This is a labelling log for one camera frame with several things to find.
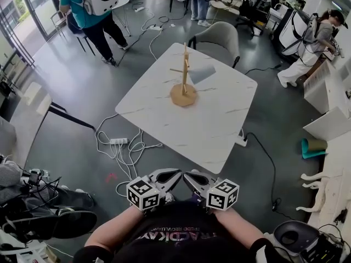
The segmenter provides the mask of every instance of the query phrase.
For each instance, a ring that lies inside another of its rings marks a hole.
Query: black pants
[[[83,32],[93,42],[99,53],[108,60],[112,57],[112,51],[107,43],[104,31],[110,35],[118,45],[127,43],[120,28],[115,24],[112,13],[94,26],[83,28]]]

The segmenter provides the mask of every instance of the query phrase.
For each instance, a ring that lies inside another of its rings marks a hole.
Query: black t-shirt
[[[266,260],[262,262],[286,262],[268,240],[260,239],[248,250],[214,215],[194,203],[179,202],[147,216],[115,254],[101,247],[84,247],[75,254],[73,263],[95,262],[97,258],[104,263],[256,262],[258,253]]]

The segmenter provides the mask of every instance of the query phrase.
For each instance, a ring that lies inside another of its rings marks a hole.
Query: wooden base
[[[174,85],[171,89],[171,99],[175,105],[188,106],[195,103],[197,93],[192,85],[185,84],[187,93],[182,95],[182,84]]]

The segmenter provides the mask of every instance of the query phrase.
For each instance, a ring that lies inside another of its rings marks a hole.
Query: green object
[[[302,157],[304,159],[325,155],[327,144],[323,140],[308,140],[306,138],[301,141]]]

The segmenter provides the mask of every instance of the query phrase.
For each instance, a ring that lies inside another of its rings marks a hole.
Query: stool
[[[188,6],[189,6],[189,0],[185,0],[183,3],[184,3],[185,12],[187,12],[188,11]],[[170,0],[170,2],[169,2],[169,12],[172,11],[172,5],[173,5],[173,0]]]

